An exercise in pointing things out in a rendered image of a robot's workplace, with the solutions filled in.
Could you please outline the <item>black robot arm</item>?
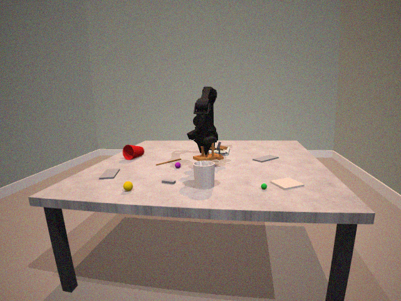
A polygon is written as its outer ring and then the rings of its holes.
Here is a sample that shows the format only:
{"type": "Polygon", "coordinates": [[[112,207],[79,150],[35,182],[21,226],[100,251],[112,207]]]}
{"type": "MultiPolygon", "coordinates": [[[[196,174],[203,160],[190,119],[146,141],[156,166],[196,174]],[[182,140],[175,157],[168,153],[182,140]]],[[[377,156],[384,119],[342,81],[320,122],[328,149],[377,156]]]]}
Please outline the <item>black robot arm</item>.
{"type": "Polygon", "coordinates": [[[212,87],[204,87],[202,90],[201,98],[198,98],[194,106],[194,114],[197,114],[193,123],[196,126],[194,130],[187,133],[189,139],[194,140],[198,136],[202,135],[200,127],[208,125],[208,134],[216,137],[218,140],[218,134],[214,126],[214,102],[217,98],[217,91],[212,87]],[[198,129],[197,129],[198,127],[198,129]]]}

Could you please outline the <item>yellow ball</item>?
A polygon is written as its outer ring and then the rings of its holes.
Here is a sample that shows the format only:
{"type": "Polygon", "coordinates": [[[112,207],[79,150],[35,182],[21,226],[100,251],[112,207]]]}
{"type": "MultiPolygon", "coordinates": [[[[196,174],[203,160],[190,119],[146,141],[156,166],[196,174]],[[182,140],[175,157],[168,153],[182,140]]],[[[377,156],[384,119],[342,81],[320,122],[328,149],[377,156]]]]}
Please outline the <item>yellow ball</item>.
{"type": "Polygon", "coordinates": [[[130,181],[127,181],[123,185],[124,190],[130,191],[133,188],[133,184],[130,181]]]}

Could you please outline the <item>white cylindrical cup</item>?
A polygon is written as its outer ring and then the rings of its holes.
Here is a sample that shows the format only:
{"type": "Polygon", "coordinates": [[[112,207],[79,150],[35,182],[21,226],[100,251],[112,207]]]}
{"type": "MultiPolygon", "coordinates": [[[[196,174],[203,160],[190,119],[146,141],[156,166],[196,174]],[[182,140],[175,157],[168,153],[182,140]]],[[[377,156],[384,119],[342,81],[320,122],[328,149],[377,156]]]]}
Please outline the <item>white cylindrical cup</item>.
{"type": "Polygon", "coordinates": [[[194,181],[197,189],[211,189],[214,187],[215,162],[197,161],[194,166],[194,181]]]}

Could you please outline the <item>orange toy catapult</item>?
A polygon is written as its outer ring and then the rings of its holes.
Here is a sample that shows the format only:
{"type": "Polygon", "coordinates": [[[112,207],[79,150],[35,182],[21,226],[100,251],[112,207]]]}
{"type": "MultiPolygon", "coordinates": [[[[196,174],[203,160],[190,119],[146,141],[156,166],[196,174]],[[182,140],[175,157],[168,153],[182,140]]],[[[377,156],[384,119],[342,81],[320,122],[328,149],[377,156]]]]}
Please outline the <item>orange toy catapult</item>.
{"type": "Polygon", "coordinates": [[[212,149],[212,153],[210,154],[208,151],[207,155],[205,155],[204,154],[204,146],[201,146],[202,155],[193,156],[193,159],[197,160],[197,161],[211,161],[211,160],[215,160],[215,159],[222,160],[222,159],[224,159],[224,157],[221,154],[228,154],[228,152],[221,153],[221,151],[223,151],[223,149],[227,150],[227,147],[222,146],[221,142],[218,143],[217,148],[214,148],[214,143],[212,143],[212,147],[210,147],[210,149],[212,149]],[[219,151],[219,154],[214,153],[214,149],[219,151]]]}

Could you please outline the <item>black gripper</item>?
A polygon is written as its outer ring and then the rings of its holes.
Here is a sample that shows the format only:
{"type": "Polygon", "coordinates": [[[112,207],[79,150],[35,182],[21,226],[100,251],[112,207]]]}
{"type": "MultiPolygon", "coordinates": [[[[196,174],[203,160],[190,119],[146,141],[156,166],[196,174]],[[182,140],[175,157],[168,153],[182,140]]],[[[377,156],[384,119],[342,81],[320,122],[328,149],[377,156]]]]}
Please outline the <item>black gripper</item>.
{"type": "Polygon", "coordinates": [[[203,125],[202,127],[200,127],[200,130],[202,131],[202,135],[198,136],[194,140],[194,142],[196,142],[198,145],[200,153],[202,153],[201,146],[204,146],[204,154],[205,155],[207,155],[212,143],[217,142],[216,137],[210,136],[210,134],[208,134],[209,128],[210,127],[208,127],[208,125],[203,125]]]}

